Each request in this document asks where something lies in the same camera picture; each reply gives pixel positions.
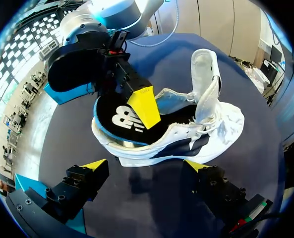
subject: gray rotating table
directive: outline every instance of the gray rotating table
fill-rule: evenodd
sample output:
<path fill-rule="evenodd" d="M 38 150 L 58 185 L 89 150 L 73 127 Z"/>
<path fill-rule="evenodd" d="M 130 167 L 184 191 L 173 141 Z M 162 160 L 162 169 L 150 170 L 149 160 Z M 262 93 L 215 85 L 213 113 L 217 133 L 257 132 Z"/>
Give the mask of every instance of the gray rotating table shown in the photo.
<path fill-rule="evenodd" d="M 166 35 L 141 38 L 153 44 Z M 226 170 L 247 199 L 259 193 L 280 208 L 284 191 L 284 157 L 280 134 L 265 100 L 245 73 L 224 53 L 194 34 L 174 34 L 160 46 L 128 43 L 129 62 L 154 85 L 188 93 L 192 90 L 191 55 L 201 48 L 216 52 L 222 77 L 220 101 L 239 107 L 245 116 L 240 138 L 209 162 Z M 88 235 L 97 238 L 217 237 L 223 223 L 200 199 L 187 192 L 190 178 L 181 174 L 182 160 L 150 167 L 124 168 L 91 131 L 96 96 L 86 95 L 57 106 L 43 145 L 39 180 L 54 186 L 74 164 L 106 158 L 110 177 L 93 202 L 84 206 Z"/>

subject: checkered wall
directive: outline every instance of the checkered wall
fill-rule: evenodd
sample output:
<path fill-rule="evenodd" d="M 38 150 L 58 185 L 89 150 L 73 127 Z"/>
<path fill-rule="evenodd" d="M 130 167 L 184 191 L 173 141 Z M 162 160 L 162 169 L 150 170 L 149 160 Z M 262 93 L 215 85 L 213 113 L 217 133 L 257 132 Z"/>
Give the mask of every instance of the checkered wall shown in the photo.
<path fill-rule="evenodd" d="M 0 120 L 16 86 L 39 61 L 41 48 L 54 38 L 62 41 L 58 27 L 57 15 L 51 13 L 32 21 L 8 38 L 0 53 Z"/>

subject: computer monitor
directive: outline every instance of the computer monitor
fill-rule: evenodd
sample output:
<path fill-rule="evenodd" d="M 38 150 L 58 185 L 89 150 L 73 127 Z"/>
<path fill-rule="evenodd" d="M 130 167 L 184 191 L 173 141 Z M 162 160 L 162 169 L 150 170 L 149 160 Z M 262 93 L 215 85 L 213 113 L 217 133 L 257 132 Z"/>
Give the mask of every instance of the computer monitor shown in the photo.
<path fill-rule="evenodd" d="M 273 62 L 279 63 L 281 62 L 282 53 L 274 46 L 271 48 L 270 60 Z"/>

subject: white sneaker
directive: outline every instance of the white sneaker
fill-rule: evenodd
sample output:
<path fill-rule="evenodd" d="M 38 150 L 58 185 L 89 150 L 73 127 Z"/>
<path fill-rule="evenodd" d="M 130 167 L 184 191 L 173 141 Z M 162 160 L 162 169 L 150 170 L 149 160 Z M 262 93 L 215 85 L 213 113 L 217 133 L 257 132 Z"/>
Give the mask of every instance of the white sneaker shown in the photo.
<path fill-rule="evenodd" d="M 92 131 L 122 166 L 140 167 L 166 159 L 206 163 L 240 136 L 240 109 L 218 101 L 221 77 L 215 52 L 197 50 L 191 58 L 193 90 L 163 89 L 156 102 L 161 121 L 147 130 L 117 93 L 96 100 Z"/>

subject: shoe insole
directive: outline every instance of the shoe insole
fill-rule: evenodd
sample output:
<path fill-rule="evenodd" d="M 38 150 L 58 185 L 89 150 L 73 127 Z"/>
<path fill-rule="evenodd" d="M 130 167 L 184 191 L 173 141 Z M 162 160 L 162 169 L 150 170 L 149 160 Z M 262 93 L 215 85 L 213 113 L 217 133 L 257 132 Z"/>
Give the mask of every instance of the shoe insole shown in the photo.
<path fill-rule="evenodd" d="M 146 129 L 133 109 L 119 93 L 99 97 L 94 106 L 94 117 L 99 128 L 107 135 L 140 145 L 159 140 L 172 123 L 188 124 L 195 115 L 196 105 L 190 105 L 168 115 L 160 115 L 161 121 Z"/>

